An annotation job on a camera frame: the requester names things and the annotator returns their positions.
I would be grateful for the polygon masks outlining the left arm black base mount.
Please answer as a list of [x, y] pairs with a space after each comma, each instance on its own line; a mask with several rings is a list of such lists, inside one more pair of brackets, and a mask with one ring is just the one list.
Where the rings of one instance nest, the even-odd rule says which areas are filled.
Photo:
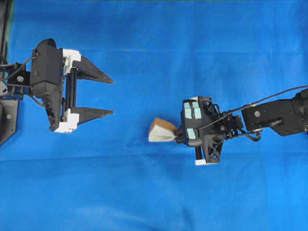
[[[14, 3], [12, 0], [0, 2], [0, 63], [6, 64], [8, 44], [13, 23]], [[7, 86], [0, 83], [0, 144], [3, 145], [15, 132], [19, 102], [7, 99]]]

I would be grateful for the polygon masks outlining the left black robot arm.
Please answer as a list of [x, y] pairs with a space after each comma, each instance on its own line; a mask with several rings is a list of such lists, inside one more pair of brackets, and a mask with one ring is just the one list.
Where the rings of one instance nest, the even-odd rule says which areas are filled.
[[0, 98], [22, 100], [28, 95], [34, 101], [41, 99], [37, 104], [45, 108], [53, 132], [71, 133], [85, 122], [113, 113], [76, 106], [77, 80], [106, 84], [113, 80], [79, 51], [56, 48], [52, 39], [40, 43], [22, 64], [8, 64], [2, 57], [0, 70], [8, 73], [1, 79], [7, 90], [1, 92]]

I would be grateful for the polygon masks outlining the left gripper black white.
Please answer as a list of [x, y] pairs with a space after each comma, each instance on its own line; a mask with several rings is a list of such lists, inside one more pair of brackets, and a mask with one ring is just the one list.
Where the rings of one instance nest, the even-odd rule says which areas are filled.
[[31, 64], [34, 57], [26, 59], [22, 64], [6, 64], [7, 95], [11, 99], [31, 98], [38, 106], [46, 110], [50, 130], [58, 133], [71, 133], [77, 126], [111, 115], [113, 110], [88, 107], [76, 107], [77, 79], [85, 79], [106, 84], [113, 80], [88, 58], [75, 50], [63, 50], [62, 97], [37, 98], [30, 86]]

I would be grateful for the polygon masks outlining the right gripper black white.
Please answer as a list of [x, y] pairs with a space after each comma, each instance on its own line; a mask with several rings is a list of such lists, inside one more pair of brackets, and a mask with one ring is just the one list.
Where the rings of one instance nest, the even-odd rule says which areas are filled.
[[[198, 128], [198, 132], [202, 143], [200, 146], [194, 147], [195, 164], [216, 164], [220, 162], [223, 142], [239, 135], [239, 130], [242, 129], [242, 120], [239, 115], [222, 113], [211, 98], [198, 96], [198, 102], [202, 113], [202, 126]], [[175, 131], [175, 135], [182, 134], [182, 128]], [[186, 144], [186, 139], [183, 137], [176, 137], [175, 141]]]

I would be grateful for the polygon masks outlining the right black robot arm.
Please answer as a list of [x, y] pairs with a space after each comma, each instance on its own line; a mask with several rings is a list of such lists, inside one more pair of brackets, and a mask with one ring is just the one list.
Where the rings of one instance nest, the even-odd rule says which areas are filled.
[[175, 141], [195, 149], [197, 166], [220, 162], [223, 143], [240, 136], [257, 142], [265, 128], [280, 136], [304, 133], [308, 130], [308, 91], [302, 90], [290, 99], [263, 103], [261, 100], [222, 112], [209, 97], [184, 100], [181, 125], [175, 131]]

